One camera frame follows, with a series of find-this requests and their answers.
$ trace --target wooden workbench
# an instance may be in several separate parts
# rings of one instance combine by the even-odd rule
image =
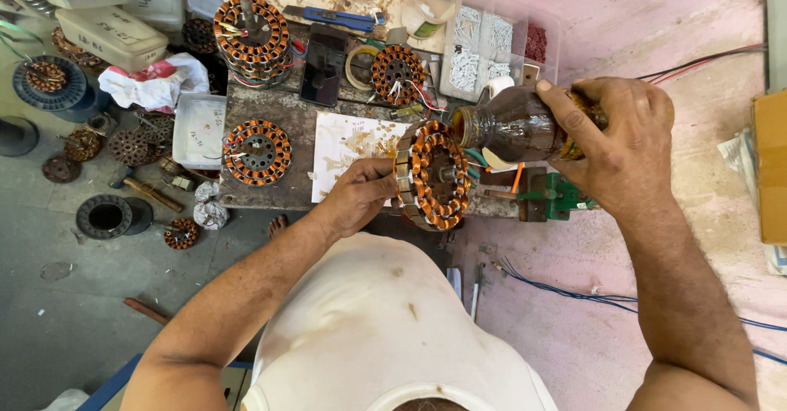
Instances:
[[[303,24],[290,24],[291,37],[306,40],[309,28]],[[224,134],[229,134],[239,124],[252,119],[270,120],[278,125],[290,138],[292,163],[281,179],[265,186],[243,184],[229,170],[222,168],[220,201],[228,208],[259,209],[298,209],[309,210],[312,200],[312,181],[308,172],[314,165],[314,142],[318,111],[336,114],[368,117],[371,119],[391,120],[391,105],[381,99],[367,104],[373,91],[360,91],[352,87],[342,76],[339,90],[339,104],[329,109],[316,104],[303,102],[298,97],[303,65],[294,65],[287,80],[270,90],[253,89],[230,79],[227,86],[227,116],[224,121]],[[468,104],[459,99],[448,100],[448,109]],[[397,119],[397,122],[414,123],[419,116]],[[468,216],[519,217],[519,209],[514,202],[482,196],[479,185],[471,190],[470,205],[465,214]],[[489,187],[504,190],[502,187]]]

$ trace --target white tank top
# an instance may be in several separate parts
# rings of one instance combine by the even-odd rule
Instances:
[[[427,255],[365,233],[337,242],[295,284],[265,328],[251,382],[248,411],[391,411],[424,397],[470,411],[557,410]]]

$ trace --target person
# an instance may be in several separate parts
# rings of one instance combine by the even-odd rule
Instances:
[[[557,86],[537,94],[585,153],[552,164],[617,221],[653,355],[630,410],[758,409],[752,346],[671,192],[674,109],[640,80],[577,81],[600,131]],[[359,233],[396,195],[359,160],[310,213],[195,295],[148,347],[122,411],[227,407],[220,374],[267,323],[245,411],[551,410],[538,375],[478,328],[412,245]]]

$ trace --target green ribbon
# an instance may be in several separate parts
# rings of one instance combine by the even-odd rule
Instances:
[[[14,24],[11,24],[9,22],[5,22],[4,20],[0,20],[0,27],[5,27],[5,28],[8,28],[10,30],[14,30],[15,32],[24,33],[24,34],[27,34],[28,36],[32,36],[33,37],[33,39],[15,39],[10,34],[7,34],[5,32],[0,32],[0,41],[2,41],[2,43],[6,47],[8,47],[9,50],[14,52],[14,54],[16,54],[21,59],[29,59],[29,57],[19,54],[19,52],[16,51],[11,46],[11,44],[8,43],[8,41],[11,41],[12,43],[27,43],[27,42],[38,41],[38,42],[41,43],[41,46],[44,46],[44,41],[37,34],[35,34],[33,32],[29,32],[29,31],[25,30],[24,28],[22,28],[22,27],[20,27],[18,25],[14,25]]]

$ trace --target black wire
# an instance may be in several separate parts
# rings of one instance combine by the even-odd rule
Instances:
[[[556,286],[543,284],[541,282],[534,282],[533,280],[528,280],[527,278],[525,278],[524,276],[522,276],[521,274],[519,274],[517,272],[516,268],[514,268],[514,265],[511,265],[511,262],[508,260],[507,257],[503,257],[503,259],[501,259],[500,261],[503,262],[503,264],[505,264],[505,266],[506,266],[506,268],[502,268],[502,271],[504,273],[506,273],[507,275],[510,275],[511,277],[513,277],[516,280],[521,280],[522,282],[524,282],[526,284],[535,286],[536,288],[540,288],[540,289],[546,290],[546,291],[551,291],[553,293],[557,293],[558,295],[561,295],[561,296],[564,296],[564,297],[571,297],[571,298],[574,298],[574,299],[581,299],[581,300],[590,300],[590,301],[593,301],[593,302],[599,302],[599,303],[604,303],[604,304],[607,304],[607,305],[616,306],[616,307],[624,309],[626,311],[630,311],[632,313],[639,314],[639,312],[636,311],[635,309],[631,309],[631,308],[629,308],[627,306],[623,306],[623,305],[620,305],[620,304],[617,303],[617,302],[637,302],[637,298],[636,297],[621,296],[621,295],[584,295],[582,293],[575,293],[573,291],[566,291],[566,290],[563,290],[563,289],[558,288]],[[746,319],[745,317],[738,317],[738,319],[745,325],[752,325],[754,327],[766,328],[768,330],[774,330],[774,331],[778,331],[778,332],[787,332],[787,327],[780,327],[778,325],[766,324],[766,323],[763,323],[763,322],[758,322],[756,320]],[[773,361],[777,361],[777,362],[779,362],[781,364],[787,365],[787,361],[786,360],[784,360],[784,359],[782,359],[780,357],[776,357],[776,356],[774,356],[772,354],[763,353],[761,350],[754,350],[754,354],[757,354],[757,355],[760,355],[760,356],[763,356],[763,357],[767,357],[767,358],[769,358],[769,359],[771,359]]]
[[[705,56],[705,57],[697,58],[697,59],[695,59],[693,61],[686,62],[683,65],[678,65],[677,67],[670,68],[668,70],[664,70],[663,72],[658,72],[658,73],[653,73],[653,74],[650,74],[650,75],[639,76],[639,77],[637,77],[635,79],[647,79],[647,78],[653,77],[653,76],[665,75],[667,73],[672,73],[675,70],[680,70],[681,68],[686,68],[686,67],[689,67],[689,66],[694,65],[694,64],[699,64],[700,62],[708,61],[710,59],[716,59],[716,58],[719,58],[719,57],[729,56],[731,54],[762,53],[762,52],[765,52],[765,51],[767,51],[767,48],[765,48],[765,47],[762,47],[762,48],[753,47],[753,48],[747,48],[747,49],[738,49],[738,50],[724,51],[722,53],[711,54],[711,55],[708,55],[708,56]]]

